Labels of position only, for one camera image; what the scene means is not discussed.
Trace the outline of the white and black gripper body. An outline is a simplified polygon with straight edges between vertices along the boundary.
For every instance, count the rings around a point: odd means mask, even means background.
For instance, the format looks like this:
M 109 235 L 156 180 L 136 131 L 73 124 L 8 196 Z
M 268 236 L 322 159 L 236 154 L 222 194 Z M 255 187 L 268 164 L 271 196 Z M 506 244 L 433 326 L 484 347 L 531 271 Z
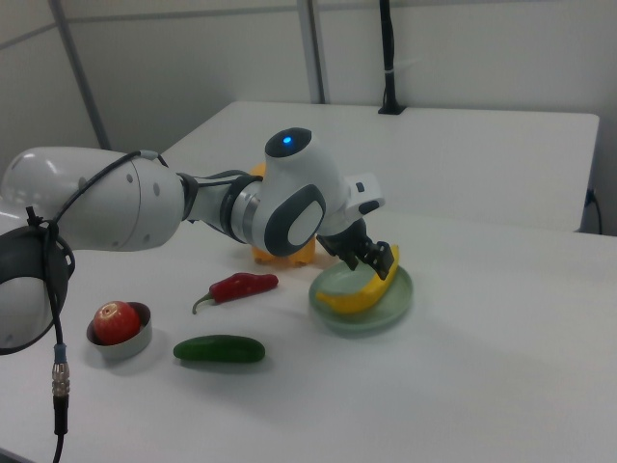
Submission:
M 327 204 L 326 215 L 316 232 L 317 240 L 340 260 L 344 251 L 353 249 L 364 263 L 367 244 L 374 242 L 367 235 L 364 216 L 385 204 L 381 187 L 377 178 L 367 173 L 343 177 L 336 192 L 336 200 Z

